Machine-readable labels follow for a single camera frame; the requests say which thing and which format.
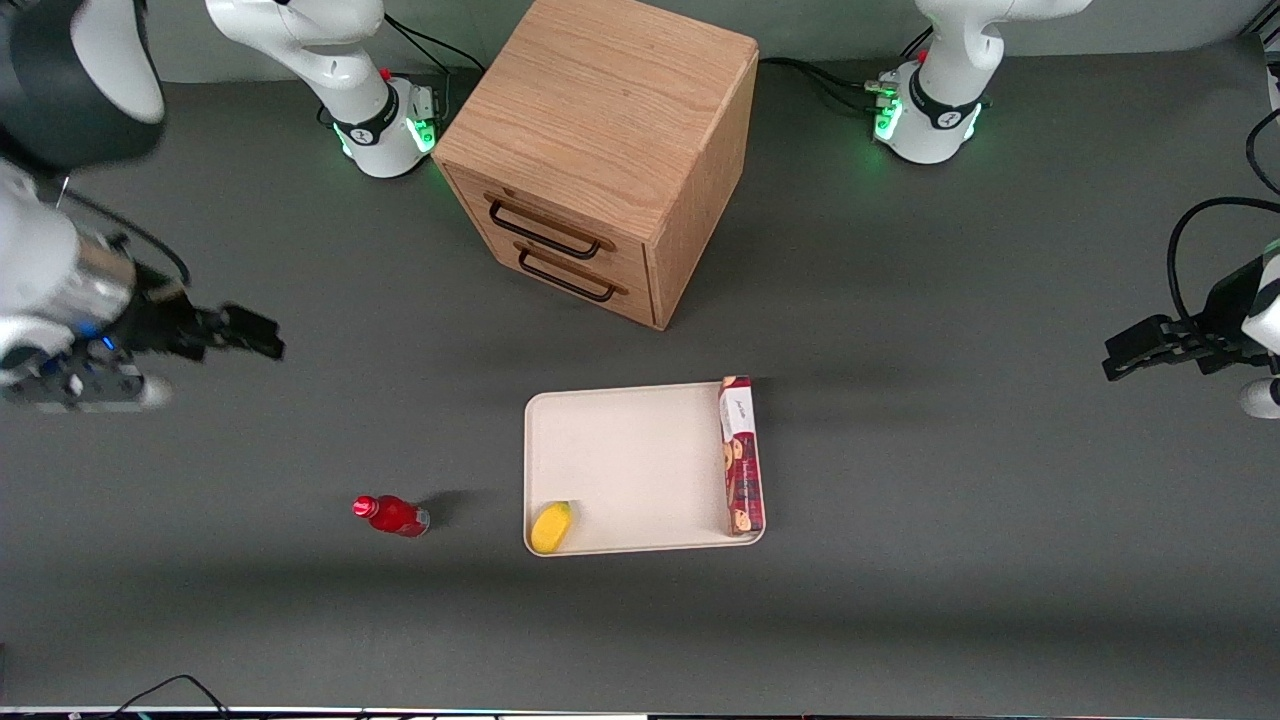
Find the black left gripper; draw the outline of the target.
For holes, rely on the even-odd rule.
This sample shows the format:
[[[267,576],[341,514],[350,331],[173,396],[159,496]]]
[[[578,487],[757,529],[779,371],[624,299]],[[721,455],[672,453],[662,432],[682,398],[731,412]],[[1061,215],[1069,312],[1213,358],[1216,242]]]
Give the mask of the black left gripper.
[[[1213,340],[1228,357],[1208,351],[1198,359],[1198,342],[1180,320],[1164,314],[1147,316],[1105,341],[1108,356],[1103,373],[1108,382],[1134,372],[1196,361],[1202,375],[1231,365],[1270,366],[1268,351],[1242,329],[1260,287],[1263,259],[1257,256],[1213,284],[1201,313],[1193,316],[1207,340]]]

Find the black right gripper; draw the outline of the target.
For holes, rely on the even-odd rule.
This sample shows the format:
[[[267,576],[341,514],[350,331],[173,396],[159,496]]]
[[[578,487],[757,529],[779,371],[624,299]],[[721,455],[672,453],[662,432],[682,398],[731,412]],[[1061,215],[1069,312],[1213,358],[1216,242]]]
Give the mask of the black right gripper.
[[[192,363],[225,348],[284,357],[274,320],[238,304],[224,304],[220,314],[192,304],[184,284],[137,284],[122,314],[100,332],[100,343],[115,354],[166,354]]]

